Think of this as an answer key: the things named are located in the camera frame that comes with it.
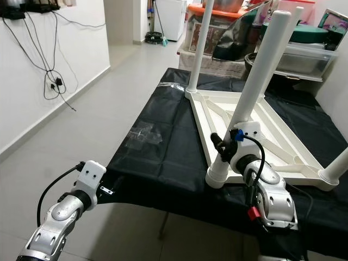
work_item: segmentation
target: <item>blue connector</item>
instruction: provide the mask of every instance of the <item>blue connector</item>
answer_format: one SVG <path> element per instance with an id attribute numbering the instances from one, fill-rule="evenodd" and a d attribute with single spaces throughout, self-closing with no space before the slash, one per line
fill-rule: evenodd
<path id="1" fill-rule="evenodd" d="M 236 134 L 236 136 L 234 137 L 234 139 L 236 141 L 244 141 L 244 138 L 243 138 L 243 131 L 241 129 L 238 130 L 238 133 Z"/>

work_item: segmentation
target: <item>white refrigerator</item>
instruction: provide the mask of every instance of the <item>white refrigerator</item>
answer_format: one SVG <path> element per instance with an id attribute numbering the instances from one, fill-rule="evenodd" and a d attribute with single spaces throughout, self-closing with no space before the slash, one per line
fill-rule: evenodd
<path id="1" fill-rule="evenodd" d="M 156 0 L 159 18 L 161 19 L 164 36 L 171 41 L 179 40 L 184 32 L 186 0 Z M 162 33 L 156 5 L 154 4 L 154 30 Z"/>

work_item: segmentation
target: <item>white wall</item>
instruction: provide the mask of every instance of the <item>white wall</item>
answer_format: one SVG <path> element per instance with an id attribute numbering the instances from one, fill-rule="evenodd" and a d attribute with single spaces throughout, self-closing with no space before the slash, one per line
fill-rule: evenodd
<path id="1" fill-rule="evenodd" d="M 147 31 L 147 0 L 133 0 L 133 40 L 142 42 Z"/>
<path id="2" fill-rule="evenodd" d="M 76 7 L 62 8 L 58 11 L 65 17 L 84 24 L 104 23 L 102 0 L 77 1 Z M 34 14 L 32 18 L 38 29 L 43 51 L 52 63 L 54 25 L 53 14 Z M 35 63 L 40 59 L 29 40 L 23 20 L 9 21 L 28 54 Z M 63 101 L 57 98 L 47 101 L 43 98 L 44 72 L 36 69 L 24 56 L 15 39 L 0 20 L 0 154 L 14 141 L 28 132 L 38 122 L 59 107 Z M 86 29 L 58 18 L 58 37 L 60 49 L 74 69 L 79 89 L 96 78 L 109 66 L 109 53 L 105 27 Z M 76 80 L 66 65 L 59 48 L 56 53 L 56 70 L 64 77 L 69 92 L 76 87 Z M 63 95 L 66 99 L 72 94 Z"/>
<path id="3" fill-rule="evenodd" d="M 330 8 L 348 16 L 347 0 L 316 0 L 315 25 L 318 25 L 325 9 Z M 331 66 L 331 72 L 325 75 L 325 80 L 316 99 L 324 111 L 331 117 L 336 127 L 348 141 L 348 34 L 341 42 L 339 57 Z"/>
<path id="4" fill-rule="evenodd" d="M 133 1 L 104 0 L 109 45 L 132 44 Z"/>

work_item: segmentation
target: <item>tiled floor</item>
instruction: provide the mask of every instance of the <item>tiled floor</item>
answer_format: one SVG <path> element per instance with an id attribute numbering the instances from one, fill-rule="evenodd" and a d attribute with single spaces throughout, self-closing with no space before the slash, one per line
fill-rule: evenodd
<path id="1" fill-rule="evenodd" d="M 55 177 L 80 160 L 108 164 L 165 70 L 178 66 L 179 44 L 112 47 L 111 71 L 73 103 L 77 112 L 65 109 L 0 165 L 1 261 L 15 260 L 30 237 L 38 199 Z M 76 176 L 54 186 L 42 209 Z M 60 261 L 242 260 L 242 235 L 182 216 L 170 215 L 158 240 L 163 216 L 128 204 L 98 205 L 77 222 Z"/>

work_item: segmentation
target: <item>green lid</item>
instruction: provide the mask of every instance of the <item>green lid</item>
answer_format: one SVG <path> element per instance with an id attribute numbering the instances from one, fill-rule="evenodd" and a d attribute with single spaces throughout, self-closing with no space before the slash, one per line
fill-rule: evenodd
<path id="1" fill-rule="evenodd" d="M 262 35 L 265 34 L 268 25 L 269 23 L 263 24 L 261 32 Z M 309 26 L 306 24 L 299 24 L 296 26 L 293 35 L 290 38 L 290 42 L 300 42 L 304 44 L 321 44 L 325 42 L 327 33 L 328 30 L 319 27 Z"/>

